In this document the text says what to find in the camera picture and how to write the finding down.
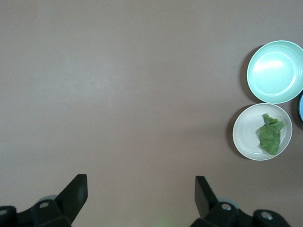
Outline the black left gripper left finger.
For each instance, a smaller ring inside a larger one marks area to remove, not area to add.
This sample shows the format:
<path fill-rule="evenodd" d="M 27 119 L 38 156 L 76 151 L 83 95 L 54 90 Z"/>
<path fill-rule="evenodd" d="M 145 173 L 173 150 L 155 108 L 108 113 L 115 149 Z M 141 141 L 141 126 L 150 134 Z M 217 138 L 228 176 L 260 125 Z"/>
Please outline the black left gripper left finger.
<path fill-rule="evenodd" d="M 2 227 L 71 227 L 88 198 L 86 174 L 78 174 L 58 194 L 41 198 L 18 213 L 14 206 L 1 206 Z"/>

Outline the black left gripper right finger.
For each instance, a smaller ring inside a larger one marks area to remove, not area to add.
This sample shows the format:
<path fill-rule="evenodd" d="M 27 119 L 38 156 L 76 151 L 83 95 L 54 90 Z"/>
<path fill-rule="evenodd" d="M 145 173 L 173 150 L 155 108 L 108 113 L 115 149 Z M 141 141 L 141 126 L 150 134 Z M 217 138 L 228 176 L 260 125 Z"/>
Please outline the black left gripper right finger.
<path fill-rule="evenodd" d="M 195 178 L 195 203 L 200 218 L 193 227 L 288 227 L 289 223 L 271 210 L 256 210 L 250 216 L 227 201 L 219 201 L 204 176 Z"/>

